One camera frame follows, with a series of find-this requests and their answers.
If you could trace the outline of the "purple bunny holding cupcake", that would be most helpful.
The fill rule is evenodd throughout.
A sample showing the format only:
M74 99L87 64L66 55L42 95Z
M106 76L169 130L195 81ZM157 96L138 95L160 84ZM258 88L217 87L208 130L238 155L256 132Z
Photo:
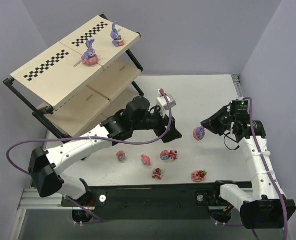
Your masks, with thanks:
M115 28L115 26L116 26L117 23L118 23L117 21L114 21L114 22L112 23L112 27L111 27L112 30L111 30L111 32L110 32L110 37L111 37L111 39L112 39L112 44L113 44L113 46L116 47L116 48L124 45L124 40L123 40L123 38L121 37L121 35L119 34L120 29L117 30L117 29Z

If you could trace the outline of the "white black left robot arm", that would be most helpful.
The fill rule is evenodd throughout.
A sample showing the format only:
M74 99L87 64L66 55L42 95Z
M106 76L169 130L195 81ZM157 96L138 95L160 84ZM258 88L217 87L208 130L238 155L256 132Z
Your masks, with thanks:
M135 97L125 109L116 112L81 137L74 137L65 144L43 150L41 147L31 153L28 173L40 197L53 194L69 196L78 200L90 192L86 182L64 175L64 171L91 154L123 143L132 137L134 131L152 130L163 143L180 139L181 133L175 127L175 118L170 116L176 105L171 95L160 96L156 106L144 97Z

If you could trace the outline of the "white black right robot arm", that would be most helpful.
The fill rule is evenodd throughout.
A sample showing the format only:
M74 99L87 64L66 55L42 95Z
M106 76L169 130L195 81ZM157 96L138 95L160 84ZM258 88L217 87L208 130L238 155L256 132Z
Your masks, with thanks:
M252 118L252 99L231 100L200 124L215 135L222 136L226 132L234 135L250 174L252 194L236 184L221 181L218 196L239 211L246 229L286 231L296 206L294 200L286 198L277 181L265 129L262 122Z

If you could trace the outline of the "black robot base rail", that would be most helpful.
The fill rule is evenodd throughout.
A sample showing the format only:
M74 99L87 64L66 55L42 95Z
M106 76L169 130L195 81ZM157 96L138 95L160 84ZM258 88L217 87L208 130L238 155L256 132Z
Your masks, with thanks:
M73 205L67 199L61 206L72 208L75 220L89 221L92 216L114 220L206 220L212 212L232 208L221 199L216 183L186 183L128 186L92 186L90 194Z

